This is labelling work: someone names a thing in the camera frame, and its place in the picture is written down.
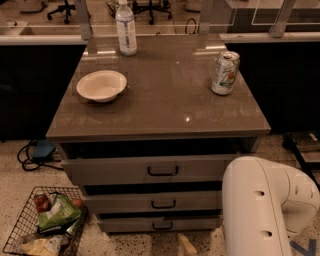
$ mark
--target office chair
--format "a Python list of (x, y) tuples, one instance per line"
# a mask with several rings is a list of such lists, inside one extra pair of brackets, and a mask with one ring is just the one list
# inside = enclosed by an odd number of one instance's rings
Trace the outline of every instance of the office chair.
[(172, 18), (171, 11), (169, 10), (170, 8), (170, 3), (168, 0), (163, 0), (163, 6), (161, 5), (153, 5), (152, 0), (149, 0), (149, 4), (146, 6), (139, 6), (137, 3), (137, 0), (133, 0), (132, 3), (132, 11), (134, 14), (142, 13), (145, 11), (149, 11), (150, 14), (150, 21), (149, 24), (153, 25), (154, 24), (154, 17), (153, 17), (153, 11), (158, 11), (158, 12), (165, 12), (168, 13), (168, 19)]
[(69, 16), (71, 16), (71, 10), (76, 10), (76, 7), (74, 4), (69, 4), (68, 0), (64, 0), (64, 5), (59, 5), (57, 9), (55, 9), (52, 12), (47, 13), (48, 20), (52, 20), (52, 14), (57, 12), (63, 12), (66, 11), (66, 19), (64, 20), (65, 24), (69, 24)]

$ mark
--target drawer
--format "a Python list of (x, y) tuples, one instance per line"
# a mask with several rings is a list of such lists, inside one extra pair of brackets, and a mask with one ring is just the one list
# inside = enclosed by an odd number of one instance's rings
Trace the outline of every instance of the drawer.
[(222, 209), (221, 191), (85, 196), (94, 214)]
[(75, 185), (212, 181), (234, 155), (78, 159), (62, 162)]
[(219, 216), (193, 218), (131, 218), (99, 220), (98, 225), (102, 232), (161, 232), (161, 231), (191, 231), (213, 230), (220, 227), (222, 219)]

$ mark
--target soda can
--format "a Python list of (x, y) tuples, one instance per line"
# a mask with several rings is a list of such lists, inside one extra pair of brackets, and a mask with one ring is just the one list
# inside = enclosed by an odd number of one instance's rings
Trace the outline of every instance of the soda can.
[(38, 213), (49, 211), (50, 204), (47, 195), (43, 191), (37, 191), (33, 198)]
[(212, 91), (220, 95), (232, 92), (240, 65), (240, 55), (236, 52), (222, 52), (212, 79)]

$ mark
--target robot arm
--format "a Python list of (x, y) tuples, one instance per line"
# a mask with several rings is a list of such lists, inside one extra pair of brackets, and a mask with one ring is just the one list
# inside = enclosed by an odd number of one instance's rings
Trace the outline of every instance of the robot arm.
[(228, 165), (222, 197), (228, 256), (292, 256), (290, 239), (320, 204), (319, 191), (305, 173), (257, 157)]

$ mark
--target white bowl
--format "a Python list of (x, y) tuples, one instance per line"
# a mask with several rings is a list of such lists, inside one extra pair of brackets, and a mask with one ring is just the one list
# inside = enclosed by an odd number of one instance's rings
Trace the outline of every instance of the white bowl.
[(119, 72), (102, 70), (83, 77), (77, 84), (77, 91), (86, 99), (108, 102), (117, 97), (126, 84), (127, 79)]

